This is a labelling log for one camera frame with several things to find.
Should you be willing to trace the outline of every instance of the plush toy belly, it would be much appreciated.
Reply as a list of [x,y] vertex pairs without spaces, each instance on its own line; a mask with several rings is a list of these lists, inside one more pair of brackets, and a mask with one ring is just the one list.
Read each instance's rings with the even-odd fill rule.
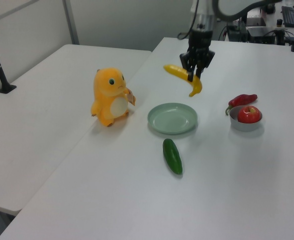
[[110,105],[110,113],[114,118],[123,115],[128,107],[128,102],[124,97],[116,97]]

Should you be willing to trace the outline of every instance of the green cucumber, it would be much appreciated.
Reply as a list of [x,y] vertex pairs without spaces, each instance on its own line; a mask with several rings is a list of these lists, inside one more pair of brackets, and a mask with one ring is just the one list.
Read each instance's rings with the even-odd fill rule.
[[175,174],[183,174],[182,160],[173,140],[165,139],[162,143],[162,151],[169,168]]

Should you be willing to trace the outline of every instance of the red apple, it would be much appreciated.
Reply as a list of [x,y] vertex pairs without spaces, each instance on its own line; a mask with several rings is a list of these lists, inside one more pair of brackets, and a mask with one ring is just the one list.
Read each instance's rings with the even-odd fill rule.
[[240,123],[253,124],[261,119],[261,112],[257,107],[251,105],[244,106],[240,109],[237,119]]

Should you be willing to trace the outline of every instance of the banana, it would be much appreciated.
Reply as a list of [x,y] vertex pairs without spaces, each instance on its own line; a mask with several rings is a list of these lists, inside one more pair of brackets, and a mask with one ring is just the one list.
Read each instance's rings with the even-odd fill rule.
[[183,69],[180,66],[176,66],[173,64],[168,64],[163,66],[163,68],[170,74],[175,75],[176,77],[185,80],[192,86],[192,92],[189,94],[189,97],[194,96],[195,94],[199,94],[202,89],[203,85],[199,77],[196,75],[193,76],[192,81],[188,81],[188,73],[186,69]]

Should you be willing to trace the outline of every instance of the stuffed animal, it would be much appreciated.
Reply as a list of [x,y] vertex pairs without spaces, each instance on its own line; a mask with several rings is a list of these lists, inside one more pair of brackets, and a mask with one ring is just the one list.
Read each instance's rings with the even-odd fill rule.
[[104,68],[97,71],[93,80],[94,102],[91,115],[106,127],[113,125],[114,120],[127,116],[128,102],[135,106],[136,98],[126,87],[126,81],[117,68]]

